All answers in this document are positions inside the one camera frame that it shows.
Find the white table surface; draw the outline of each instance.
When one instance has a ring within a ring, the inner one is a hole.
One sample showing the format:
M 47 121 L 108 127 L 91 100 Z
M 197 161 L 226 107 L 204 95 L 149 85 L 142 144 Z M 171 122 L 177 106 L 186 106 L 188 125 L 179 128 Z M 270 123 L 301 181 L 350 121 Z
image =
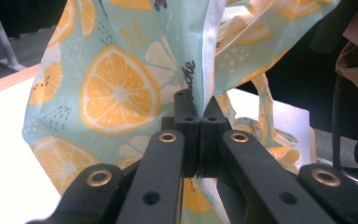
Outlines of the white table surface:
M 33 78 L 0 91 L 0 223 L 25 223 L 48 217 L 60 195 L 21 136 L 25 107 Z M 232 90 L 231 103 L 237 117 L 258 117 L 258 97 Z M 276 127 L 300 142 L 301 164 L 310 163 L 309 112 L 274 103 Z

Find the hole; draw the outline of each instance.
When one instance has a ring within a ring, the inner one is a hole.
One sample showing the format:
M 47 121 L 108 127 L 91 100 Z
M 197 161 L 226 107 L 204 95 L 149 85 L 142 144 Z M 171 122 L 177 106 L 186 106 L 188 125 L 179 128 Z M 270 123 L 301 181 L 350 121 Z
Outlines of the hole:
M 155 191 L 148 191 L 146 194 L 144 194 L 143 200 L 145 204 L 156 204 L 160 200 L 159 193 Z
M 246 136 L 243 133 L 234 133 L 231 135 L 231 139 L 236 141 L 236 142 L 247 142 L 249 140 L 249 137 Z
M 100 187 L 112 179 L 112 173 L 108 170 L 94 170 L 87 177 L 87 184 L 91 187 Z
M 282 202 L 287 203 L 287 204 L 296 204 L 297 203 L 296 196 L 290 192 L 287 192 L 287 191 L 282 192 L 279 195 L 279 198 L 281 199 Z
M 337 187 L 341 184 L 338 176 L 324 169 L 314 169 L 311 174 L 316 181 L 326 186 Z
M 159 136 L 159 140 L 161 142 L 173 142 L 176 140 L 176 135 L 174 135 L 173 133 L 162 133 Z

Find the plastic bag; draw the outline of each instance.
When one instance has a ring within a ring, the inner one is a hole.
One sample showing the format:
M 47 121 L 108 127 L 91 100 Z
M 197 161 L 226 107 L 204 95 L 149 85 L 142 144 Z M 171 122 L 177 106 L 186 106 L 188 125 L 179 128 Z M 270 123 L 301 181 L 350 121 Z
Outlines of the plastic bag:
M 124 168 L 142 158 L 161 118 L 173 116 L 175 92 L 191 89 L 201 116 L 214 94 L 257 80 L 336 4 L 68 0 L 34 79 L 23 137 L 60 194 L 92 164 Z M 237 32 L 221 33 L 231 23 Z M 268 96 L 267 80 L 257 85 Z M 182 220 L 222 222 L 202 188 L 185 180 Z

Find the fabric bag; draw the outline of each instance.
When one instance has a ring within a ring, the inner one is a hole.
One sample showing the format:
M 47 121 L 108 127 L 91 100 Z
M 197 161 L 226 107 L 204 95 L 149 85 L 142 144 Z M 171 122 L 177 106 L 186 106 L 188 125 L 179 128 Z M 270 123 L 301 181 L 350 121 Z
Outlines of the fabric bag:
M 263 74 L 337 3 L 68 0 L 34 79 L 23 137 L 63 194 L 92 164 L 141 159 L 161 118 L 173 116 L 173 94 L 189 88 L 199 116 L 216 95 L 233 127 L 272 153 L 293 148 L 273 126 Z M 260 119 L 235 120 L 225 92 L 251 80 Z M 199 182 L 185 180 L 183 222 L 227 222 Z

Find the metal grommet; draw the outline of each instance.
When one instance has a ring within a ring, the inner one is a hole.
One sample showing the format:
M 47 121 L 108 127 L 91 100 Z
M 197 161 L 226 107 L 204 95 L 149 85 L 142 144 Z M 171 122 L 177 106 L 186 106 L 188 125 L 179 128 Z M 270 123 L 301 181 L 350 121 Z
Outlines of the metal grommet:
M 161 142 L 173 142 L 176 140 L 176 135 L 173 133 L 162 133 L 159 136 Z
M 243 133 L 234 133 L 231 135 L 231 139 L 236 142 L 247 142 L 249 140 L 249 137 Z
M 338 176 L 329 171 L 323 169 L 314 169 L 311 174 L 315 180 L 326 186 L 337 187 L 341 184 L 341 180 L 339 180 Z
M 103 175 L 102 178 L 95 179 L 96 175 Z M 107 184 L 112 179 L 112 173 L 108 170 L 95 170 L 92 171 L 91 174 L 89 174 L 89 177 L 87 177 L 87 184 L 91 187 L 100 187 L 105 184 Z

